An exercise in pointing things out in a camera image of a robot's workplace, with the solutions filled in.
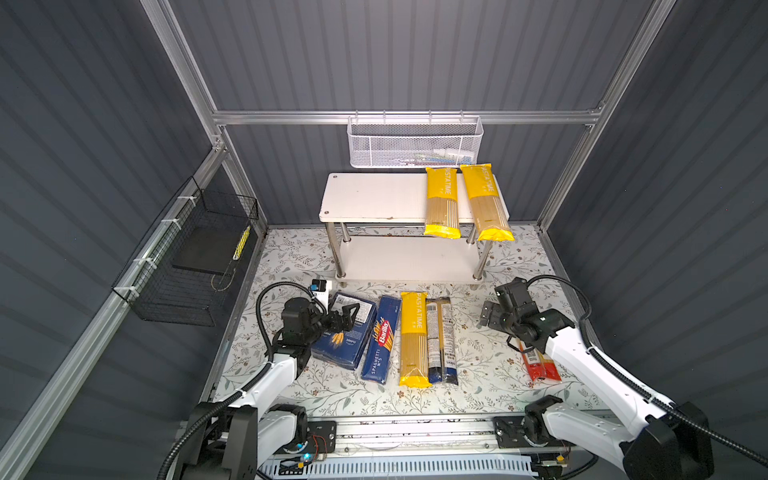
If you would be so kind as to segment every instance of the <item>red pasta package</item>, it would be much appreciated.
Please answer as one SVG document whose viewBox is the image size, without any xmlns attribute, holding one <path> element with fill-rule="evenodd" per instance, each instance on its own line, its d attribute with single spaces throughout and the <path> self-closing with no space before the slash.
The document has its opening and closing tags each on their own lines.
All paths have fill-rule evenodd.
<svg viewBox="0 0 768 480">
<path fill-rule="evenodd" d="M 518 348 L 521 352 L 530 348 L 530 345 L 518 340 Z M 533 349 L 528 353 L 523 353 L 523 363 L 528 370 L 528 374 L 531 376 L 532 381 L 544 380 L 547 383 L 561 382 L 560 373 L 558 367 L 554 364 L 554 360 L 549 355 L 541 354 L 538 350 Z"/>
</svg>

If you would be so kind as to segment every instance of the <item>metal shelf leg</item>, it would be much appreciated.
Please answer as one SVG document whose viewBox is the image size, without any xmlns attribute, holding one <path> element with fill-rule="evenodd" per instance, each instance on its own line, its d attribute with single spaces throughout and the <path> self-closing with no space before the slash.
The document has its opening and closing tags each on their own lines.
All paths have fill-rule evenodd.
<svg viewBox="0 0 768 480">
<path fill-rule="evenodd" d="M 485 270 L 485 262 L 488 261 L 488 255 L 491 254 L 491 248 L 493 248 L 493 242 L 491 240 L 486 240 L 482 253 L 480 254 L 480 263 L 478 263 L 478 267 L 472 274 L 472 278 L 475 280 L 482 280 L 482 272 Z"/>
<path fill-rule="evenodd" d="M 346 223 L 339 222 L 341 224 L 341 235 L 342 240 L 344 240 L 344 243 L 349 243 L 352 241 L 352 237 L 349 236 L 349 230 L 346 229 Z"/>
<path fill-rule="evenodd" d="M 344 278 L 346 272 L 341 265 L 341 246 L 339 245 L 339 239 L 336 238 L 336 225 L 333 222 L 326 223 L 326 233 L 328 233 L 328 243 L 331 244 L 333 262 L 336 264 L 336 278 Z"/>
<path fill-rule="evenodd" d="M 477 240 L 477 236 L 478 236 L 478 229 L 473 223 L 472 230 L 469 232 L 469 237 L 467 237 L 467 243 L 469 243 L 470 245 L 474 245 L 475 241 Z"/>
</svg>

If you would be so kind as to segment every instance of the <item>black mounting plate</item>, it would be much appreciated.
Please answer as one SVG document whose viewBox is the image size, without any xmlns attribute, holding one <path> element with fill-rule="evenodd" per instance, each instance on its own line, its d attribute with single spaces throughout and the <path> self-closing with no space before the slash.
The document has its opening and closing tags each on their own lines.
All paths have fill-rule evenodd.
<svg viewBox="0 0 768 480">
<path fill-rule="evenodd" d="M 562 447 L 573 445 L 565 440 L 552 439 L 547 443 L 533 445 L 525 437 L 523 416 L 493 417 L 493 431 L 500 449 L 523 449 L 529 447 Z"/>
<path fill-rule="evenodd" d="M 307 424 L 309 432 L 307 433 L 306 445 L 299 449 L 296 443 L 287 443 L 280 447 L 278 454 L 298 455 L 305 453 L 333 453 L 336 450 L 336 422 L 309 422 Z M 315 435 L 319 437 L 317 439 L 317 448 L 315 447 L 315 441 L 312 437 Z"/>
</svg>

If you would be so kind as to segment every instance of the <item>blue pasta box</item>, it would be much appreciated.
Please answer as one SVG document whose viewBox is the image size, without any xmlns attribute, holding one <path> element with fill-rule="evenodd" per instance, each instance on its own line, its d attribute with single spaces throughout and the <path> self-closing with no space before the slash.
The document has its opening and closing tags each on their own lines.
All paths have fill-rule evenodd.
<svg viewBox="0 0 768 480">
<path fill-rule="evenodd" d="M 349 332 L 325 332 L 312 345 L 312 356 L 331 362 L 343 369 L 354 370 L 357 368 L 376 318 L 376 303 L 336 292 L 331 301 L 330 310 L 341 313 L 343 306 L 354 303 L 360 304 L 360 310 L 355 315 L 354 327 Z"/>
<path fill-rule="evenodd" d="M 382 384 L 386 382 L 389 355 L 392 352 L 392 342 L 395 340 L 401 306 L 402 300 L 391 296 L 383 296 L 379 301 L 379 315 L 374 322 L 368 356 L 362 366 L 363 380 Z"/>
</svg>

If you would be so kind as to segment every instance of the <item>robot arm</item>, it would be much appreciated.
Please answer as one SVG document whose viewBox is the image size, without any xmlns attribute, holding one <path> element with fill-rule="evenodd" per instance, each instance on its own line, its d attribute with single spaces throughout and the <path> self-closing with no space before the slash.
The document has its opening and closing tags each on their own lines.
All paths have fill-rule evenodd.
<svg viewBox="0 0 768 480">
<path fill-rule="evenodd" d="M 210 419 L 205 433 L 202 429 L 196 431 L 183 444 L 174 480 L 252 478 L 258 467 L 281 446 L 307 440 L 306 410 L 275 403 L 280 393 L 301 375 L 309 362 L 313 342 L 327 330 L 338 333 L 354 326 L 359 304 L 344 306 L 341 313 L 329 312 L 330 288 L 331 282 L 315 280 L 310 287 L 312 300 L 295 297 L 285 302 L 282 338 L 276 338 L 272 345 L 269 369 L 266 372 L 258 369 L 242 389 L 235 391 L 239 398 L 229 403 L 218 418 Z M 198 405 L 190 417 L 190 425 L 210 412 L 212 405 Z"/>
<path fill-rule="evenodd" d="M 680 422 L 651 401 L 657 399 L 681 415 L 707 424 L 690 403 L 675 406 L 666 396 L 635 378 L 594 346 L 586 346 L 573 321 L 557 310 L 540 312 L 521 278 L 496 288 L 499 303 L 486 302 L 481 325 L 488 325 L 533 345 L 562 364 L 597 394 L 621 421 L 607 422 L 545 396 L 528 405 L 525 437 L 533 445 L 562 439 L 587 449 L 624 470 L 632 480 L 698 479 L 714 472 L 708 436 Z M 597 356 L 620 375 L 616 376 Z M 650 398 L 629 386 L 633 382 Z"/>
</svg>

